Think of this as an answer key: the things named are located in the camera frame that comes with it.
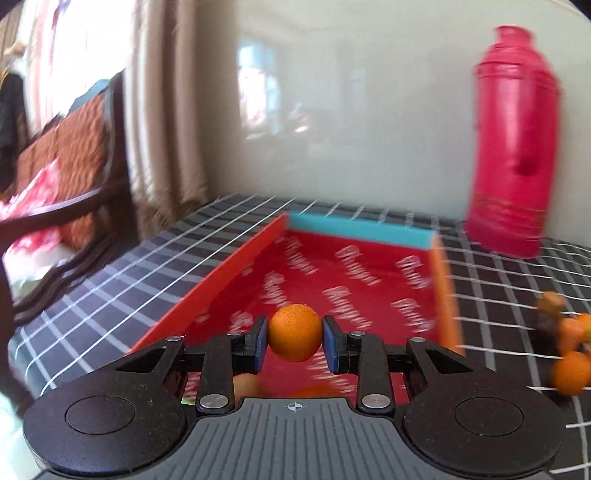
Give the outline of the small tan walnut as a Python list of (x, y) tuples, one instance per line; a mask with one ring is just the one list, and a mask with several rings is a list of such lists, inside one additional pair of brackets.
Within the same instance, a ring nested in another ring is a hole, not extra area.
[(235, 390), (235, 403), (239, 403), (243, 398), (266, 397), (266, 390), (259, 377), (252, 374), (240, 374), (233, 377), (233, 390)]

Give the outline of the large orange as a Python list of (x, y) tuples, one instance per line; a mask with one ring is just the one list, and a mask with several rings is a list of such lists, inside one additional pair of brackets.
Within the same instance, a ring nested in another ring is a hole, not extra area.
[(281, 307), (270, 318), (267, 343), (271, 351), (284, 361), (308, 361), (321, 346), (322, 320), (308, 305)]

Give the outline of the colourful cardboard box tray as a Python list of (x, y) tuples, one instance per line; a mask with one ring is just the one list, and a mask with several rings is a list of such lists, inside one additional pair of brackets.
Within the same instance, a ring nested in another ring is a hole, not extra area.
[(200, 344), (304, 304), (346, 331), (463, 348), (447, 257), (432, 229), (284, 213), (207, 274), (141, 339)]

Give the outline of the black white grid tablecloth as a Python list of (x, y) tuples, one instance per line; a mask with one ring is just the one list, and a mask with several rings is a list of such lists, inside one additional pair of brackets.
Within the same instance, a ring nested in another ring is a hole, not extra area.
[(11, 340), (44, 479), (586, 479), (590, 253), (228, 195)]

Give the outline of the dark wooden sofa chair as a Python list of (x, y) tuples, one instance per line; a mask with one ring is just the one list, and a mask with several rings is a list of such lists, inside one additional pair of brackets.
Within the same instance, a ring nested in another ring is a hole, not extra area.
[(79, 97), (70, 113), (18, 158), (19, 186), (56, 160), (58, 193), (49, 205), (2, 221), (1, 251), (6, 253), (16, 241), (49, 228), (62, 233), (75, 251), (70, 260), (50, 268), (20, 300), (13, 297), (8, 277), (1, 277), (1, 392), (18, 416), (33, 397), (9, 353), (15, 331), (138, 242), (124, 128), (124, 75), (117, 73), (100, 90)]

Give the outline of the greenish carrot top chunk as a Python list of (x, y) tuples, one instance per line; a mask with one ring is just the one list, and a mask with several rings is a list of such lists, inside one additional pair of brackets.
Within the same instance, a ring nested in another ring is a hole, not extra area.
[(565, 312), (566, 302), (564, 297), (555, 291), (543, 291), (538, 298), (536, 308), (559, 322)]

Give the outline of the beige curtain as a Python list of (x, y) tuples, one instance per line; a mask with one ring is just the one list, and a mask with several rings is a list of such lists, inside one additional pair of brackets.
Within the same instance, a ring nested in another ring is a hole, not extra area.
[(124, 69), (126, 158), (139, 233), (206, 203), (197, 100), (197, 2), (137, 1)]

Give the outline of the carrot chunk middle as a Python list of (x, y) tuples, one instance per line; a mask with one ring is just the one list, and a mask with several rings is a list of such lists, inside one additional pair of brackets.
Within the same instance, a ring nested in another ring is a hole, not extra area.
[(583, 324), (574, 317), (564, 317), (558, 325), (556, 348), (564, 356), (571, 351), (577, 351), (583, 343), (585, 329)]

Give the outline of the small orange back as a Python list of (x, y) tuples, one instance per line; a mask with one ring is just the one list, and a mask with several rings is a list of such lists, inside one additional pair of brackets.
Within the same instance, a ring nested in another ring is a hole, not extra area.
[(591, 315), (588, 313), (581, 313), (576, 316), (576, 320), (578, 321), (581, 329), (582, 329), (582, 336), (581, 342), (582, 343), (590, 343), (591, 342)]

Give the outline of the pink checkered plastic bag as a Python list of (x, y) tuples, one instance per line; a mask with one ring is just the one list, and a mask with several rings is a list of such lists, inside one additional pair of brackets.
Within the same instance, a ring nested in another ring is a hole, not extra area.
[[(59, 159), (55, 158), (36, 174), (20, 194), (8, 202), (1, 202), (1, 219), (19, 218), (35, 209), (52, 206), (57, 201), (59, 178)], [(8, 251), (27, 254), (47, 252), (60, 242), (59, 228), (51, 227), (21, 237), (10, 245)]]

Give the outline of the red thermos flask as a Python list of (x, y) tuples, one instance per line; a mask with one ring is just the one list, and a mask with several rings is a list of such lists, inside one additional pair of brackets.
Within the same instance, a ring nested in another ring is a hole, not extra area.
[(477, 164), (466, 231), (516, 258), (539, 252), (560, 127), (560, 83), (526, 28), (501, 25), (475, 69)]

